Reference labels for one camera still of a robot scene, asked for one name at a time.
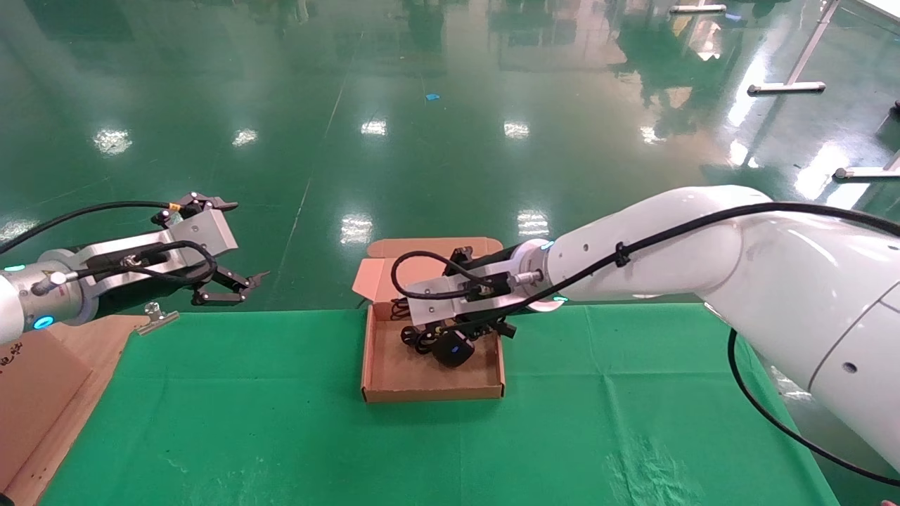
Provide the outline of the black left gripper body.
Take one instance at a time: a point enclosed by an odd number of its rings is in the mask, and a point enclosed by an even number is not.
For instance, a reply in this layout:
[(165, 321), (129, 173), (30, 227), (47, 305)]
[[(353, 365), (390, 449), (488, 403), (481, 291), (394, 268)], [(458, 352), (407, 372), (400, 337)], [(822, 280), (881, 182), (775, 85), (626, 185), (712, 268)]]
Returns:
[(174, 292), (199, 286), (200, 280), (187, 284), (184, 279), (176, 281), (152, 278), (139, 273), (103, 273), (95, 277), (98, 287), (108, 287), (96, 298), (94, 315), (126, 313), (148, 302), (165, 298)]

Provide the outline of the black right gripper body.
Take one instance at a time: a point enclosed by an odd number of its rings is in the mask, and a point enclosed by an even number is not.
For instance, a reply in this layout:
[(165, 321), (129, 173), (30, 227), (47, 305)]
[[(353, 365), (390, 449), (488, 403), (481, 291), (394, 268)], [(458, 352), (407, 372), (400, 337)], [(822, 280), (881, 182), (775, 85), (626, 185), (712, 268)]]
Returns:
[(473, 256), (471, 247), (461, 247), (450, 262), (456, 267), (444, 269), (448, 292), (454, 294), (449, 300), (453, 316), (444, 319), (446, 335), (482, 337), (495, 333), (493, 321), (508, 321), (510, 315), (521, 313), (515, 305), (525, 300), (523, 246), (481, 257)]

